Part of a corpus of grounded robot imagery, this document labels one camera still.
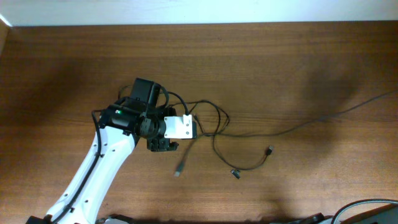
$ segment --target cable connector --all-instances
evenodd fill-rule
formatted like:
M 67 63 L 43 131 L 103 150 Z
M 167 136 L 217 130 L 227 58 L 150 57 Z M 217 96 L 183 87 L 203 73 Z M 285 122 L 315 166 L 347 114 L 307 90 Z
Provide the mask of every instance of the cable connector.
M 239 170 L 237 170 L 237 169 L 233 169 L 233 170 L 231 170 L 231 173 L 232 173 L 232 175 L 234 175 L 237 179 L 240 179 L 241 178 L 241 176 L 240 176 L 240 171 Z
M 268 146 L 268 149 L 267 149 L 267 151 L 266 151 L 266 155 L 267 155 L 267 156 L 271 155 L 271 153 L 273 152 L 273 150 L 274 150 L 274 147 L 273 147 L 273 146 Z
M 174 172 L 174 177 L 179 177 L 182 170 L 184 169 L 185 163 L 184 161 L 180 162 L 180 164 L 177 166 L 175 172 Z

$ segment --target black object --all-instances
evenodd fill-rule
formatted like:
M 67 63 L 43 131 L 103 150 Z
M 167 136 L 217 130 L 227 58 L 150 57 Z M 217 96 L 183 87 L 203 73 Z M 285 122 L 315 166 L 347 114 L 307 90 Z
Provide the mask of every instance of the black object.
M 316 224 L 316 223 L 320 223 L 324 220 L 325 220 L 325 216 L 322 213 L 317 213 L 315 215 L 312 215 L 308 218 L 301 220 L 299 223 L 300 224 Z
M 166 103 L 156 107 L 160 91 L 166 97 Z M 133 135 L 135 142 L 139 138 L 147 139 L 147 148 L 152 152 L 177 150 L 178 144 L 164 138 L 166 116 L 176 116 L 174 108 L 167 107 L 169 92 L 159 84 L 137 78 L 130 96 L 118 99 L 102 111 L 99 127 L 106 126 L 123 130 L 125 135 Z M 193 138 L 196 138 L 196 122 L 193 124 Z
M 26 224 L 51 224 L 51 216 L 46 216 L 44 218 L 37 218 L 34 216 L 29 217 Z
M 231 170 L 231 173 L 232 173 L 237 179 L 240 179 L 240 178 L 241 178 L 241 176 L 240 176 L 240 171 L 238 171 L 238 170 L 236 170 L 236 169 L 233 169 L 233 170 Z
M 266 151 L 266 155 L 269 156 L 271 155 L 271 153 L 274 151 L 274 147 L 273 146 L 268 146 L 268 149 Z

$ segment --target cable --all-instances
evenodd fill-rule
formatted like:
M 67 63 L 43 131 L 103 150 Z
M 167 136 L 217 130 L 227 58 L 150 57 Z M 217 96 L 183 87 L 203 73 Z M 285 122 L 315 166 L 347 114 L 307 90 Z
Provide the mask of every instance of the cable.
M 333 219 L 331 220 L 330 224 L 336 224 L 338 217 L 343 214 L 348 209 L 355 207 L 357 205 L 364 205 L 367 203 L 390 203 L 394 205 L 398 205 L 398 200 L 390 200 L 390 199 L 366 199 L 366 200 L 359 200 L 357 202 L 349 203 L 348 205 L 344 206 L 343 208 L 339 209 Z
M 176 93 L 170 92 L 170 91 L 168 91 L 168 94 L 176 96 L 181 101 L 181 104 L 184 106 L 184 109 L 185 109 L 185 115 L 188 116 L 189 115 L 189 110 L 188 110 L 187 104 L 184 102 L 184 100 L 181 98 L 181 96 L 179 96 Z
M 132 85 L 125 85 L 125 86 L 122 86 L 122 87 L 119 88 L 118 99 L 120 99 L 120 97 L 122 96 L 123 91 L 124 91 L 126 88 L 129 88 L 129 87 L 132 87 Z
M 95 131 L 97 133 L 97 140 L 98 140 L 98 143 L 97 143 L 98 149 L 97 149 L 97 153 L 95 154 L 94 161 L 91 164 L 90 168 L 88 169 L 83 181 L 81 182 L 79 188 L 77 189 L 76 193 L 74 194 L 74 196 L 72 197 L 72 199 L 70 200 L 68 205 L 65 206 L 65 208 L 62 211 L 62 213 L 56 219 L 54 219 L 54 221 L 52 223 L 58 223 L 69 212 L 69 210 L 72 208 L 72 205 L 76 202 L 76 199 L 79 197 L 81 191 L 83 190 L 83 187 L 85 186 L 88 178 L 90 177 L 93 169 L 95 168 L 95 165 L 97 164 L 98 159 L 101 156 L 102 143 L 101 143 L 100 127 L 98 126 L 98 122 L 97 122 L 97 119 L 95 117 L 95 113 L 97 113 L 97 112 L 101 112 L 101 110 L 93 110 L 91 112 L 91 116 L 93 117 L 93 121 L 94 121 L 94 125 L 95 125 Z
M 398 90 L 389 91 L 389 92 L 387 92 L 387 93 L 383 93 L 383 94 L 381 94 L 381 95 L 378 95 L 378 96 L 375 96 L 375 97 L 373 97 L 373 98 L 370 98 L 370 99 L 368 99 L 368 100 L 366 100 L 366 101 L 364 101 L 364 102 L 362 102 L 362 103 L 360 103 L 360 104 L 358 104 L 358 105 L 355 105 L 355 106 L 353 106 L 353 107 L 351 107 L 351 108 L 349 108 L 349 109 L 347 109 L 347 110 L 343 110 L 343 111 L 340 111 L 340 112 L 337 112 L 337 113 L 333 113 L 333 114 L 329 114 L 329 115 L 326 115 L 326 116 L 321 116 L 321 117 L 319 117 L 319 118 L 317 118 L 317 119 L 313 119 L 313 120 L 310 120 L 310 121 L 306 121 L 306 122 L 304 122 L 304 123 L 302 123 L 302 124 L 299 124 L 299 125 L 294 126 L 294 127 L 292 127 L 292 128 L 286 129 L 286 130 L 284 130 L 284 131 L 279 131 L 279 132 L 276 132 L 276 133 L 269 133 L 269 134 L 229 134 L 229 133 L 224 133 L 223 131 L 226 129 L 226 127 L 229 125 L 229 122 L 231 121 L 230 118 L 229 118 L 228 113 L 225 112 L 225 110 L 223 110 L 222 108 L 220 108 L 219 106 L 215 105 L 214 103 L 212 103 L 212 102 L 210 102 L 210 101 L 208 101 L 208 100 L 200 100 L 200 101 L 188 102 L 188 103 L 186 103 L 186 105 L 194 104 L 194 106 L 191 108 L 191 110 L 189 111 L 189 113 L 192 113 L 193 110 L 194 110 L 200 103 L 208 103 L 208 104 L 210 104 L 211 106 L 213 106 L 213 107 L 217 110 L 217 113 L 218 113 L 218 124 L 217 124 L 217 128 L 216 128 L 216 131 L 215 131 L 215 132 L 213 132 L 213 133 L 205 133 L 205 132 L 204 132 L 204 129 L 203 129 L 203 126 L 201 125 L 201 123 L 200 123 L 200 121 L 199 121 L 199 119 L 198 119 L 198 116 L 196 116 L 196 115 L 193 116 L 193 118 L 197 121 L 197 123 L 198 123 L 198 125 L 199 125 L 199 127 L 200 127 L 200 130 L 201 130 L 201 132 L 202 132 L 202 134 L 201 134 L 200 137 L 202 137 L 202 136 L 205 136 L 205 137 L 212 137 L 212 148 L 213 148 L 214 152 L 216 153 L 216 155 L 217 155 L 225 164 L 227 164 L 227 165 L 229 165 L 230 167 L 232 167 L 232 168 L 234 168 L 234 169 L 237 169 L 237 170 L 253 170 L 253 169 L 257 169 L 257 168 L 261 167 L 261 166 L 265 163 L 265 161 L 266 161 L 266 159 L 267 159 L 267 155 L 266 155 L 266 154 L 268 153 L 267 151 L 266 151 L 266 153 L 265 153 L 265 156 L 257 163 L 257 165 L 252 166 L 252 167 L 248 167 L 248 168 L 238 167 L 238 166 L 235 166 L 235 165 L 231 164 L 230 162 L 228 162 L 228 161 L 224 158 L 224 156 L 222 155 L 222 153 L 221 153 L 219 150 L 217 150 L 216 145 L 215 145 L 215 141 L 216 141 L 216 140 L 215 140 L 215 139 L 216 139 L 215 137 L 216 137 L 217 135 L 226 136 L 226 137 L 231 137 L 231 138 L 253 138 L 253 137 L 273 137 L 273 136 L 281 136 L 281 135 L 283 135 L 283 134 L 290 133 L 290 132 L 292 132 L 292 131 L 295 131 L 295 130 L 297 130 L 297 129 L 303 128 L 303 127 L 305 127 L 305 126 L 307 126 L 307 125 L 309 125 L 309 124 L 315 123 L 315 122 L 317 122 L 317 121 L 324 121 L 324 120 L 326 120 L 326 119 L 330 119 L 330 118 L 333 118 L 333 117 L 340 116 L 340 115 L 342 115 L 342 114 L 345 114 L 345 113 L 347 113 L 347 112 L 350 112 L 350 111 L 352 111 L 352 110 L 355 110 L 355 109 L 357 109 L 357 108 L 359 108 L 359 107 L 361 107 L 361 106 L 364 106 L 364 105 L 366 105 L 366 104 L 368 104 L 368 103 L 370 103 L 370 102 L 372 102 L 372 101 L 374 101 L 374 100 L 378 100 L 378 99 L 380 99 L 380 98 L 382 98 L 382 97 L 384 97 L 384 96 L 387 96 L 387 95 L 390 95 L 390 94 L 393 94 L 393 93 L 396 93 L 396 92 L 398 92 Z M 175 105 L 180 105 L 180 104 L 181 104 L 181 103 L 176 103 L 176 104 L 169 105 L 169 106 L 170 106 L 170 107 L 173 107 L 173 106 L 175 106 Z M 220 111 L 223 112 L 223 114 L 226 116 L 226 119 L 225 119 L 225 122 L 224 122 L 223 127 L 219 130 L 220 123 L 221 123 Z M 182 172 L 182 169 L 183 169 L 184 164 L 185 164 L 185 160 L 187 159 L 188 153 L 190 152 L 190 148 L 191 148 L 192 146 L 193 146 L 193 144 L 190 144 L 190 145 L 188 146 L 187 150 L 185 151 L 184 156 L 182 157 L 182 160 L 181 160 L 180 164 L 177 166 L 176 174 L 178 173 L 178 175 L 179 175 L 179 174 Z
M 166 106 L 169 104 L 169 93 L 167 92 L 166 88 L 164 88 L 163 86 L 161 86 L 160 89 L 162 90 L 162 92 L 160 92 L 159 94 L 163 93 L 164 97 L 166 98 L 166 101 L 162 106 L 158 106 L 156 108 L 157 110 L 162 110 L 166 108 Z

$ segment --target wooden table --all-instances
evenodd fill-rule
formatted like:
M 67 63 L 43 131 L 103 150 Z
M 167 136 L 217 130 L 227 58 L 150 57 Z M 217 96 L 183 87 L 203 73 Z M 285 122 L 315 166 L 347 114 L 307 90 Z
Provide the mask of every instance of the wooden table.
M 398 22 L 15 27 L 0 59 L 0 223 L 42 217 L 93 140 L 90 111 L 136 77 L 231 116 L 226 133 L 272 133 L 398 88 Z M 152 153 L 141 140 L 99 217 L 198 222 L 271 221 L 334 214 L 364 198 L 398 197 L 398 94 L 276 138 L 219 137 Z M 209 106 L 196 111 L 215 127 Z M 367 210 L 354 209 L 353 212 Z

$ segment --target wooden surface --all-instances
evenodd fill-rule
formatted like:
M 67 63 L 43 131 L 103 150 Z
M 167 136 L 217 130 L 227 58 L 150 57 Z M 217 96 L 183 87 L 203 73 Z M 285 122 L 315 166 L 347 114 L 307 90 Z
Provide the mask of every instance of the wooden surface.
M 8 26 L 0 19 L 0 56 L 8 34 Z
M 136 77 L 230 113 L 228 133 L 271 133 L 398 88 L 398 22 L 13 28 L 0 59 L 0 223 L 42 217 L 94 136 L 90 111 Z M 398 96 L 277 138 L 219 138 L 240 180 L 197 142 L 151 153 L 141 140 L 99 217 L 231 222 L 334 214 L 364 198 L 398 198 Z M 214 127 L 215 112 L 197 114 Z

